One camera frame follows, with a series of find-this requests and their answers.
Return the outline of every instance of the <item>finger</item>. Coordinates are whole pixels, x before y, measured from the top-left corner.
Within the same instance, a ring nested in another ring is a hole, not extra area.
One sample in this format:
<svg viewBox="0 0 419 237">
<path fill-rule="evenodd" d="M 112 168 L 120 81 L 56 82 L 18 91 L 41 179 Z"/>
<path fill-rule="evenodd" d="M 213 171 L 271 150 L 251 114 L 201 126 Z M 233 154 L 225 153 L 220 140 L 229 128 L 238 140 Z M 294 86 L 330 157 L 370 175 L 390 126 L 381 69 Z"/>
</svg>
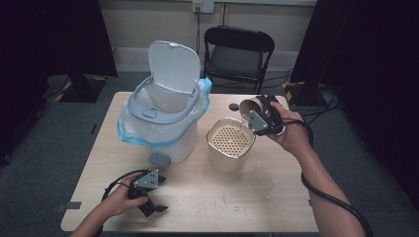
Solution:
<svg viewBox="0 0 419 237">
<path fill-rule="evenodd" d="M 287 110 L 278 102 L 271 102 L 271 106 L 280 113 L 281 118 L 286 115 Z"/>
<path fill-rule="evenodd" d="M 129 185 L 124 184 L 124 183 L 120 183 L 120 186 L 123 186 L 123 187 L 127 187 L 127 188 L 129 188 Z"/>
<path fill-rule="evenodd" d="M 123 183 L 125 183 L 125 184 L 130 183 L 130 181 L 133 178 L 138 177 L 140 175 L 142 175 L 142 172 L 137 172 L 137 173 L 130 174 L 130 175 L 126 176 L 125 178 L 123 178 Z"/>
<path fill-rule="evenodd" d="M 148 201 L 148 197 L 139 197 L 139 198 L 131 199 L 129 201 L 129 205 L 130 206 L 139 206 L 139 205 L 143 205 L 147 201 Z"/>
<path fill-rule="evenodd" d="M 298 112 L 293 112 L 293 116 L 294 116 L 296 119 L 299 119 L 299 120 L 301 120 L 301 121 L 304 121 L 304 120 L 302 119 L 302 116 L 301 116 Z"/>
</svg>

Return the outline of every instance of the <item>cable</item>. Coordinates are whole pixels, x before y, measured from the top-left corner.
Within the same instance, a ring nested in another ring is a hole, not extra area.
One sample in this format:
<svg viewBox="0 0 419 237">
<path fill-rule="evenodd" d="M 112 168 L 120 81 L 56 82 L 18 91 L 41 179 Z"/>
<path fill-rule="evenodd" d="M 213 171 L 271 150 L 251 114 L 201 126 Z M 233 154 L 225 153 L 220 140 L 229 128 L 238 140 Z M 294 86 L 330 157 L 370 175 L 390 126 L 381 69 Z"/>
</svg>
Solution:
<svg viewBox="0 0 419 237">
<path fill-rule="evenodd" d="M 272 77 L 272 78 L 267 78 L 267 79 L 265 79 L 264 81 L 272 81 L 272 80 L 276 80 L 276 79 L 281 79 L 281 78 L 286 78 L 286 77 L 288 77 L 289 75 L 286 75 L 286 76 L 279 76 L 279 77 Z M 262 88 L 274 88 L 274 87 L 278 87 L 278 86 L 281 86 L 281 84 L 283 84 L 284 82 L 286 82 L 286 81 L 283 81 L 283 82 L 281 82 L 281 83 L 279 83 L 278 85 L 275 85 L 275 86 L 267 86 L 267 87 L 262 87 Z M 237 87 L 226 87 L 226 86 L 228 86 L 228 85 L 237 85 L 237 84 L 242 84 L 242 83 L 246 83 L 246 82 L 228 82 L 228 83 L 223 83 L 223 84 L 212 84 L 214 87 L 225 87 L 225 88 L 237 88 Z"/>
<path fill-rule="evenodd" d="M 129 188 L 129 186 L 124 184 L 123 182 L 117 182 L 117 185 L 122 185 L 122 186 L 125 186 L 125 187 Z"/>
<path fill-rule="evenodd" d="M 335 95 L 336 95 L 336 91 L 333 92 L 332 99 L 330 99 L 330 102 L 327 104 L 326 108 L 324 108 L 324 110 L 322 112 L 318 113 L 318 115 L 316 117 L 314 117 L 311 121 L 309 121 L 308 124 L 311 124 L 317 118 L 319 118 L 321 115 L 323 115 L 324 113 L 326 113 L 328 111 L 329 107 L 332 104 L 333 99 L 335 98 Z"/>
<path fill-rule="evenodd" d="M 200 55 L 200 48 L 201 48 L 201 19 L 200 19 L 200 14 L 201 14 L 201 8 L 200 7 L 196 7 L 195 10 L 197 12 L 197 23 L 198 23 L 198 29 L 197 29 L 197 55 Z"/>
<path fill-rule="evenodd" d="M 225 25 L 225 8 L 227 7 L 227 3 L 224 2 L 224 7 L 222 9 L 222 25 Z"/>
<path fill-rule="evenodd" d="M 311 145 L 311 147 L 313 146 L 313 132 L 309 126 L 309 123 L 306 123 L 304 121 L 298 120 L 298 119 L 294 119 L 294 118 L 283 118 L 283 119 L 290 119 L 290 121 L 286 121 L 282 124 L 282 126 L 285 126 L 287 124 L 291 124 L 291 123 L 298 123 L 301 124 L 308 133 L 308 142 Z M 374 233 L 372 228 L 370 227 L 370 224 L 364 219 L 364 217 L 361 215 L 360 212 L 358 212 L 353 206 L 349 205 L 348 203 L 334 197 L 331 196 L 327 193 L 324 193 L 320 190 L 318 190 L 317 188 L 315 188 L 311 183 L 308 182 L 308 180 L 305 178 L 304 174 L 301 173 L 301 182 L 302 184 L 310 191 L 312 191 L 313 193 L 315 193 L 316 195 L 325 198 L 331 202 L 333 202 L 334 204 L 339 205 L 340 207 L 346 209 L 347 211 L 349 211 L 351 214 L 353 214 L 361 223 L 361 225 L 363 226 L 363 229 L 366 233 L 367 237 L 373 237 Z"/>
<path fill-rule="evenodd" d="M 327 104 L 331 106 L 334 101 L 335 101 L 335 99 L 334 99 L 334 97 L 332 97 L 330 99 L 329 103 L 327 103 Z M 306 109 L 306 108 L 299 109 L 299 108 L 295 108 L 293 111 L 299 112 L 302 117 L 315 116 L 315 115 L 318 115 L 318 114 L 322 114 L 324 112 L 329 112 L 329 111 L 335 110 L 336 108 L 339 107 L 339 105 L 340 105 L 340 103 L 338 102 L 335 106 L 333 106 L 333 107 L 330 107 L 329 106 L 326 110 L 323 109 L 322 107 L 316 107 L 316 108 L 312 108 L 312 109 Z"/>
<path fill-rule="evenodd" d="M 351 214 L 353 214 L 360 221 L 361 225 L 364 228 L 364 231 L 365 231 L 367 237 L 373 237 L 374 236 L 374 233 L 373 233 L 372 228 L 370 227 L 370 224 L 364 219 L 364 217 L 361 215 L 361 213 L 358 212 L 353 206 L 347 204 L 346 202 L 344 202 L 344 201 L 342 201 L 342 200 L 340 200 L 338 198 L 335 198 L 334 196 L 328 195 L 328 194 L 326 194 L 326 193 L 324 193 L 324 192 L 316 189 L 314 186 L 312 186 L 308 182 L 308 180 L 305 178 L 305 176 L 304 176 L 303 173 L 301 173 L 301 181 L 302 181 L 302 184 L 308 190 L 312 191 L 313 193 L 315 193 L 316 195 L 318 195 L 318 196 L 320 196 L 322 198 L 325 198 L 325 199 L 327 199 L 327 200 L 329 200 L 329 201 L 331 201 L 331 202 L 339 205 L 340 207 L 346 209 Z"/>
<path fill-rule="evenodd" d="M 107 188 L 107 189 L 105 189 L 105 193 L 104 193 L 104 195 L 102 196 L 102 201 L 108 197 L 109 193 L 111 192 L 111 190 L 114 188 L 114 186 L 115 186 L 115 185 L 117 185 L 117 184 L 121 184 L 121 185 L 126 186 L 125 184 L 123 184 L 122 182 L 120 182 L 120 180 L 121 180 L 121 179 L 125 178 L 126 176 L 129 176 L 129 175 L 132 175 L 132 174 L 135 174 L 135 173 L 139 173 L 139 172 L 144 172 L 144 170 L 134 170 L 134 171 L 128 172 L 128 173 L 126 173 L 126 174 L 124 174 L 124 175 L 120 176 L 119 178 L 117 178 L 117 179 L 116 179 L 116 180 L 114 180 L 113 182 L 111 182 L 111 184 L 108 186 L 108 188 Z M 99 236 L 101 236 L 101 235 L 102 235 L 103 228 L 104 228 L 104 226 L 102 225 L 102 226 L 98 229 L 98 231 L 95 233 L 94 237 L 99 237 Z"/>
</svg>

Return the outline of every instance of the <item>white trash can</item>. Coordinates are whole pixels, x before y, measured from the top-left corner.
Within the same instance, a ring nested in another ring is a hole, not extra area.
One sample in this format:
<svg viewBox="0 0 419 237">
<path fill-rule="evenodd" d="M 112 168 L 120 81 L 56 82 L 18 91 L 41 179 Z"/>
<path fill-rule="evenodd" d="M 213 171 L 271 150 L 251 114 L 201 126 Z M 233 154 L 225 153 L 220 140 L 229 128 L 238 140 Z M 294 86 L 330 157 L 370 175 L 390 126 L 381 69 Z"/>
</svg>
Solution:
<svg viewBox="0 0 419 237">
<path fill-rule="evenodd" d="M 148 52 L 151 76 L 123 106 L 120 139 L 151 148 L 150 162 L 167 166 L 185 160 L 197 140 L 198 120 L 210 105 L 209 79 L 190 48 L 156 41 Z"/>
</svg>

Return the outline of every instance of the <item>wooden table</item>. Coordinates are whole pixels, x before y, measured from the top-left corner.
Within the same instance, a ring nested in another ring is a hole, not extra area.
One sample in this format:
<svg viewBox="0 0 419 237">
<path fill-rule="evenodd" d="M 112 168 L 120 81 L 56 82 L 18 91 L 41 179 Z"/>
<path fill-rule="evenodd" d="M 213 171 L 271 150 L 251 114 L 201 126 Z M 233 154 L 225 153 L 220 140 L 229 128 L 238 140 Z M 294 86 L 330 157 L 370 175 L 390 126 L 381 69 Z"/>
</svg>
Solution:
<svg viewBox="0 0 419 237">
<path fill-rule="evenodd" d="M 154 168 L 148 148 L 119 140 L 117 120 L 131 92 L 119 92 L 110 105 L 61 228 L 73 231 L 101 201 L 104 189 L 117 177 L 136 169 Z M 240 119 L 228 108 L 248 95 L 210 94 L 209 110 L 198 122 L 197 143 L 179 164 L 160 168 L 167 181 L 149 193 L 156 204 L 168 205 L 145 217 L 133 208 L 109 219 L 105 231 L 122 232 L 317 232 L 300 167 L 292 155 L 268 137 L 256 138 L 244 168 L 221 174 L 208 160 L 207 133 L 222 118 Z M 278 98 L 287 106 L 284 98 Z"/>
</svg>

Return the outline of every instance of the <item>mesh strainer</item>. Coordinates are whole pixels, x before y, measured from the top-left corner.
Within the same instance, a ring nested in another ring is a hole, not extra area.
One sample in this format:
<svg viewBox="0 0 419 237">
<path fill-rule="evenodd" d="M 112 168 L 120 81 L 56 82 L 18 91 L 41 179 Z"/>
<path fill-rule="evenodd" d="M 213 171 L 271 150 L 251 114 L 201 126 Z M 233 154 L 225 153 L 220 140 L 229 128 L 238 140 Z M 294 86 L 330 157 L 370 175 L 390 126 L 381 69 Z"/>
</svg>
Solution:
<svg viewBox="0 0 419 237">
<path fill-rule="evenodd" d="M 220 172 L 239 171 L 244 166 L 244 155 L 256 136 L 235 118 L 219 120 L 207 134 L 209 162 Z"/>
</svg>

